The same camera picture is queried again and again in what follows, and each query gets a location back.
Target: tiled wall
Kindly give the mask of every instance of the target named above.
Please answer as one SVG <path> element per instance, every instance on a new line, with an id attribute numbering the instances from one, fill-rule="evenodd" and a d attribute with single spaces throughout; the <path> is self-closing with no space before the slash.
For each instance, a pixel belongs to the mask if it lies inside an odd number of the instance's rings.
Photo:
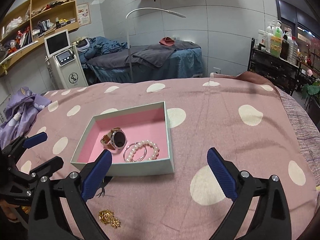
<path id="1" fill-rule="evenodd" d="M 75 40 L 77 37 L 95 37 L 104 36 L 100 6 L 99 4 L 91 4 L 94 0 L 77 0 L 78 4 L 89 3 L 91 16 L 91 24 L 81 26 L 76 32 L 70 33 L 70 40 Z M 1 85 L 6 84 L 9 93 L 16 93 L 20 87 L 27 86 L 34 93 L 44 93 L 53 90 L 49 73 L 47 70 L 44 57 L 46 55 L 45 47 L 42 45 L 38 49 L 32 51 L 20 62 L 15 64 L 8 72 L 8 75 L 0 78 Z M 7 92 L 0 92 L 0 103 L 6 98 Z"/>
<path id="2" fill-rule="evenodd" d="M 89 3 L 91 24 L 81 26 L 76 32 L 70 33 L 70 40 L 76 40 L 78 37 L 104 37 L 99 0 L 77 0 L 77 4 L 81 3 Z"/>
<path id="3" fill-rule="evenodd" d="M 276 0 L 105 0 L 100 4 L 105 37 L 126 41 L 125 16 L 143 7 L 170 9 L 142 10 L 130 16 L 132 46 L 157 43 L 165 36 L 193 41 L 202 47 L 204 75 L 221 69 L 237 75 L 247 70 L 251 38 L 265 30 L 269 19 L 277 19 Z"/>

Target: metal rack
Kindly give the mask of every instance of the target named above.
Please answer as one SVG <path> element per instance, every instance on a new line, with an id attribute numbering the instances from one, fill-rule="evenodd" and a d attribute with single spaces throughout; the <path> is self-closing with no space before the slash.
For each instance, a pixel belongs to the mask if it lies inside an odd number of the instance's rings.
<path id="1" fill-rule="evenodd" d="M 299 66 L 293 65 L 282 58 L 256 49 L 254 43 L 255 39 L 252 38 L 248 71 L 267 78 L 275 86 L 292 96 L 297 85 L 301 63 Z"/>

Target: bed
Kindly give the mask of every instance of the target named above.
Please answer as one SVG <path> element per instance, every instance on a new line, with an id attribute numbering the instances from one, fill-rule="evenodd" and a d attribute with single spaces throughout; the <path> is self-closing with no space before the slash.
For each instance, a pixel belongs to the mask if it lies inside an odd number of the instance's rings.
<path id="1" fill-rule="evenodd" d="M 183 46 L 176 46 L 179 42 L 183 42 Z M 102 37 L 97 37 L 95 40 L 90 39 L 90 43 L 93 47 L 95 43 L 112 43 L 113 46 L 114 43 L 116 43 L 117 49 L 111 50 L 112 53 L 110 53 L 110 50 L 102 49 L 99 52 L 95 52 L 94 57 L 92 53 L 89 53 L 89 56 L 85 54 L 86 57 L 83 55 L 86 52 L 79 54 L 89 83 L 131 82 L 126 43 L 119 44 L 117 41 L 110 41 Z M 174 46 L 176 46 L 176 50 L 166 48 L 166 46 L 160 44 L 131 47 L 134 82 L 201 77 L 203 73 L 201 48 L 194 43 L 184 41 L 176 41 Z M 159 48 L 165 49 L 166 51 L 169 50 L 169 53 L 163 52 L 163 50 Z M 141 51 L 149 52 L 151 57 L 148 57 L 147 60 L 137 57 L 137 53 Z"/>
<path id="2" fill-rule="evenodd" d="M 58 155 L 64 167 L 53 179 L 76 170 L 70 160 L 93 115 L 166 102 L 175 173 L 113 178 L 105 197 L 87 202 L 110 239 L 209 239 L 232 204 L 208 168 L 206 153 L 211 147 L 255 177 L 279 176 L 290 209 L 292 239 L 316 212 L 319 131 L 293 98 L 254 73 L 101 83 L 45 96 L 53 103 L 38 114 L 27 135 L 46 131 L 48 140 L 26 151 L 17 166 L 28 173 Z M 66 201 L 62 204 L 73 233 L 81 237 Z M 237 237 L 245 234 L 256 204 L 252 201 Z M 98 212 L 105 209 L 115 213 L 121 228 L 99 221 Z"/>

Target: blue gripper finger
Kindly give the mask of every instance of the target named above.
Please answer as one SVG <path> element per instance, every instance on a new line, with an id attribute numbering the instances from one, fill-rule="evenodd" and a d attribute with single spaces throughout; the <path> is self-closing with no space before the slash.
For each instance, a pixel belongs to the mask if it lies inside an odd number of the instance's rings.
<path id="1" fill-rule="evenodd" d="M 207 161 L 224 195 L 234 202 L 238 197 L 236 181 L 212 148 L 207 153 Z"/>
<path id="2" fill-rule="evenodd" d="M 91 172 L 82 182 L 81 197 L 86 202 L 92 199 L 99 189 L 103 178 L 106 176 L 112 164 L 112 154 L 108 150 L 102 152 L 102 157 L 95 164 Z"/>
<path id="3" fill-rule="evenodd" d="M 40 143 L 43 143 L 47 140 L 48 136 L 45 132 L 38 133 L 28 139 L 26 139 L 23 143 L 23 147 L 26 149 L 30 149 Z"/>

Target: control panel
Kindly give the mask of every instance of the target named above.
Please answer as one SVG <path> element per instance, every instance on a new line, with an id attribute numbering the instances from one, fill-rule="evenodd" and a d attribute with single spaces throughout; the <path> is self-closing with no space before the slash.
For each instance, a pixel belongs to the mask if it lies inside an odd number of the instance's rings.
<path id="1" fill-rule="evenodd" d="M 57 59 L 57 62 L 59 63 L 60 67 L 76 59 L 74 55 L 72 55 L 70 49 L 67 49 L 58 55 L 55 55 L 55 58 Z"/>

